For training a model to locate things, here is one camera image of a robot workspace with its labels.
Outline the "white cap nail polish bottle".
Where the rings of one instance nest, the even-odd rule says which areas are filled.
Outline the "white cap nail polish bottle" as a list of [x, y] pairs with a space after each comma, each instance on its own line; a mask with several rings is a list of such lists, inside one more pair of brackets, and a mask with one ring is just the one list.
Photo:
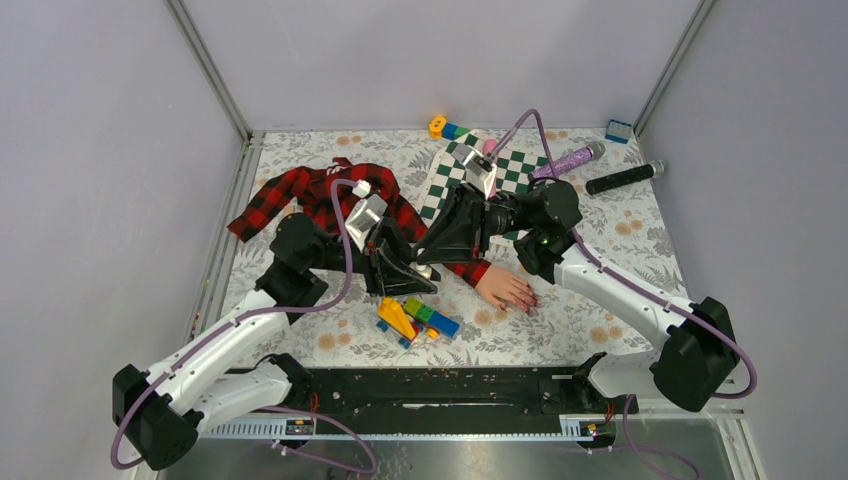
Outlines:
[[413, 264], [412, 267], [419, 275], [429, 281], [438, 282], [441, 279], [440, 273], [431, 265]]

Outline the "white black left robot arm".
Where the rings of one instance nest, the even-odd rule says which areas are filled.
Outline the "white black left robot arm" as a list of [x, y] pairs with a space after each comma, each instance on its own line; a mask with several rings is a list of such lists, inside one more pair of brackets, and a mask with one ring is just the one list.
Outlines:
[[390, 217], [347, 222], [332, 234], [306, 214], [291, 214], [278, 224], [270, 249], [273, 262], [254, 289], [208, 330], [146, 369], [128, 364], [114, 375], [114, 467], [144, 463], [164, 470], [200, 434], [242, 414], [277, 404], [288, 411], [304, 407], [311, 387], [285, 358], [229, 380], [222, 376], [265, 337], [339, 304], [354, 275], [378, 297], [433, 294], [441, 278], [417, 264]]

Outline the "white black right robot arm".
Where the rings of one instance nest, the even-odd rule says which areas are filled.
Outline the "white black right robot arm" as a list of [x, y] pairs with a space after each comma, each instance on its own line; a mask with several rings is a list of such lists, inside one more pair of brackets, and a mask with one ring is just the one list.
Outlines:
[[576, 227], [579, 197], [564, 181], [525, 193], [486, 197], [467, 183], [449, 189], [438, 216], [414, 247], [419, 264], [466, 263], [487, 251], [493, 236], [524, 231], [513, 248], [522, 267], [546, 282], [576, 292], [636, 330], [651, 346], [635, 354], [593, 355], [578, 370], [575, 402], [597, 412], [620, 396], [661, 397], [699, 412], [743, 364], [750, 395], [757, 373], [739, 347], [727, 308], [712, 297], [693, 302], [621, 270], [585, 242]]

